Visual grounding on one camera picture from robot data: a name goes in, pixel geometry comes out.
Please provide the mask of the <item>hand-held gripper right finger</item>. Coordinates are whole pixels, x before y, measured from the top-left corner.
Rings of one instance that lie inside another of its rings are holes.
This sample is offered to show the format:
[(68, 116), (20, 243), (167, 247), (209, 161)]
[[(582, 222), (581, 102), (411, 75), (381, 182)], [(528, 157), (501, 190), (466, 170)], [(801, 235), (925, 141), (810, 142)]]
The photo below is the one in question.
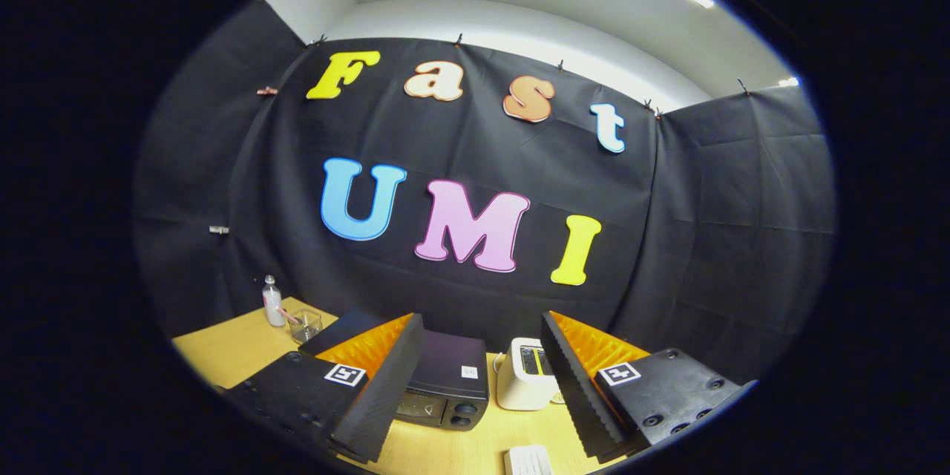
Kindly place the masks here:
[(671, 447), (732, 407), (736, 384), (684, 350), (648, 353), (549, 310), (540, 342), (587, 456), (632, 461)]

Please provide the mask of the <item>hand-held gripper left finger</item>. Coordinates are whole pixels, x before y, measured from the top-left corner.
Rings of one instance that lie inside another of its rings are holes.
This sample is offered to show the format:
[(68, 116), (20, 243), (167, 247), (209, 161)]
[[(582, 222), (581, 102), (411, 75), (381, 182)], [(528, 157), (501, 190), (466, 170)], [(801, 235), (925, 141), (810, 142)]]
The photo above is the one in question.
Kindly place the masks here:
[(423, 316), (347, 313), (225, 388), (244, 415), (298, 447), (376, 461), (423, 349)]

